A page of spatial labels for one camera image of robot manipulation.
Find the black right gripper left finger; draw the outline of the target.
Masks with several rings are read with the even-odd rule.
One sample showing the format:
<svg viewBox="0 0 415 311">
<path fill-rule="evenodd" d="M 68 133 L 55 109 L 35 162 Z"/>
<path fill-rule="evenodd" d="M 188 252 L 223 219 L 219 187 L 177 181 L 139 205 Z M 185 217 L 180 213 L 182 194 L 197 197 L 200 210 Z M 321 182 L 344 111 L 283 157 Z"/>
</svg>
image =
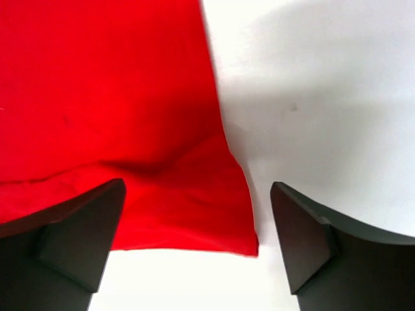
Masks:
<svg viewBox="0 0 415 311">
<path fill-rule="evenodd" d="M 1 224 L 1 310 L 87 310 L 125 203 L 110 180 L 76 198 Z"/>
</svg>

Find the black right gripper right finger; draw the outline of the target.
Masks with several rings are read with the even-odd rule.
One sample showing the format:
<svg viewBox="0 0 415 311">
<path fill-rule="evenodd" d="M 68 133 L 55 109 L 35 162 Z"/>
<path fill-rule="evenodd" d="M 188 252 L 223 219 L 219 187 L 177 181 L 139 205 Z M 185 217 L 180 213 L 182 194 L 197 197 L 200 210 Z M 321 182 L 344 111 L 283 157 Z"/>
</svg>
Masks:
<svg viewBox="0 0 415 311">
<path fill-rule="evenodd" d="M 270 199 L 300 310 L 413 310 L 414 237 L 346 216 L 275 182 Z"/>
</svg>

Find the red t shirt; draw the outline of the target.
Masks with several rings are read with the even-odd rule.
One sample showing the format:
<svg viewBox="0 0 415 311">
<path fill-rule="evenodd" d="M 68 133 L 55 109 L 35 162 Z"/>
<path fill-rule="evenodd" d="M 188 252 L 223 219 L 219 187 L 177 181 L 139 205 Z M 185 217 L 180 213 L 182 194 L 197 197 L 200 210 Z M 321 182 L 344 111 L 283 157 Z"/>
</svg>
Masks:
<svg viewBox="0 0 415 311">
<path fill-rule="evenodd" d="M 126 184 L 114 250 L 255 257 L 199 1 L 1 2 L 1 221 Z"/>
</svg>

